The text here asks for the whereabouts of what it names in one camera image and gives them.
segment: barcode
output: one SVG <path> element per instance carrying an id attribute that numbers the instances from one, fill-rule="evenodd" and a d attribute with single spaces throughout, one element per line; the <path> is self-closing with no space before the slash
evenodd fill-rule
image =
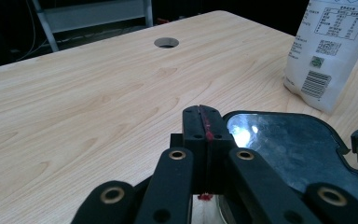
<path id="1" fill-rule="evenodd" d="M 337 54 L 340 47 L 341 47 L 340 43 L 321 40 L 321 42 L 319 42 L 318 48 L 316 49 L 316 52 L 334 56 Z"/>
<path id="2" fill-rule="evenodd" d="M 331 77 L 317 72 L 309 71 L 301 91 L 305 94 L 320 99 L 324 95 Z"/>

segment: dark background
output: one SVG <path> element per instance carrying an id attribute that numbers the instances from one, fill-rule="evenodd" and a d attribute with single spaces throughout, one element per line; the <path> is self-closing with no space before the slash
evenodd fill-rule
<path id="1" fill-rule="evenodd" d="M 107 0 L 40 0 L 43 8 L 65 7 Z M 265 24 L 289 35 L 296 35 L 308 0 L 152 0 L 155 24 L 161 20 L 176 21 L 214 10 L 225 10 L 251 21 Z M 0 0 L 0 65 L 12 63 L 33 45 L 46 40 L 39 19 L 29 0 Z"/>

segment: reflective surface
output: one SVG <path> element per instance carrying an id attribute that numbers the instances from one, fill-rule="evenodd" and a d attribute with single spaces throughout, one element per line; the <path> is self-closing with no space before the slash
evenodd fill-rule
<path id="1" fill-rule="evenodd" d="M 225 119 L 238 147 L 257 151 L 289 187 L 305 192 L 307 185 L 325 182 L 358 199 L 358 173 L 339 155 L 348 149 L 326 123 L 283 113 L 233 112 Z"/>

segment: nutrition label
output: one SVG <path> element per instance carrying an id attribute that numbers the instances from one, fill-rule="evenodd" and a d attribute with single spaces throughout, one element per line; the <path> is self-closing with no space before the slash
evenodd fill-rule
<path id="1" fill-rule="evenodd" d="M 358 11 L 354 7 L 325 8 L 315 33 L 354 40 L 358 35 Z"/>

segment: light wood grain surface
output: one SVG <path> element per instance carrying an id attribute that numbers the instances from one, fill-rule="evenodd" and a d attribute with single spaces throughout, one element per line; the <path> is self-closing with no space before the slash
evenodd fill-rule
<path id="1" fill-rule="evenodd" d="M 165 36 L 179 46 L 157 48 Z M 309 114 L 351 147 L 358 63 L 327 115 L 282 84 L 293 40 L 215 11 L 0 67 L 0 223 L 70 223 L 100 184 L 136 185 L 192 105 Z"/>

